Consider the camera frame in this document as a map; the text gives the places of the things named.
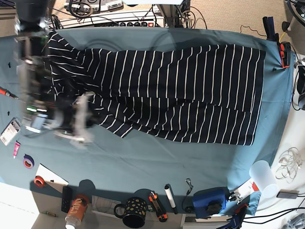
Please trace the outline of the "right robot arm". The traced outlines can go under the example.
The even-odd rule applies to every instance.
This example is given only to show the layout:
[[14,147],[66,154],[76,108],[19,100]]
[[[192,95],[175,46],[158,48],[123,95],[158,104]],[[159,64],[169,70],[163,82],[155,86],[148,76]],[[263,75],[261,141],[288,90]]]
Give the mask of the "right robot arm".
[[35,133],[48,129],[58,136],[72,137],[75,135],[74,90],[67,76],[57,83],[60,77],[51,71],[47,56],[48,5],[47,0],[15,1],[22,124]]

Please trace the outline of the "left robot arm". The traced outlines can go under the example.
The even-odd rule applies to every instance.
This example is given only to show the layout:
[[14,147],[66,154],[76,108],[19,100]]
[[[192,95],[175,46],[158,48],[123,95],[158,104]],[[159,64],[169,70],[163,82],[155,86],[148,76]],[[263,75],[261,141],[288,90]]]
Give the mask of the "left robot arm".
[[301,95],[305,92],[305,60],[301,59],[298,60],[294,64],[295,68],[298,68],[298,80],[297,80],[297,91]]

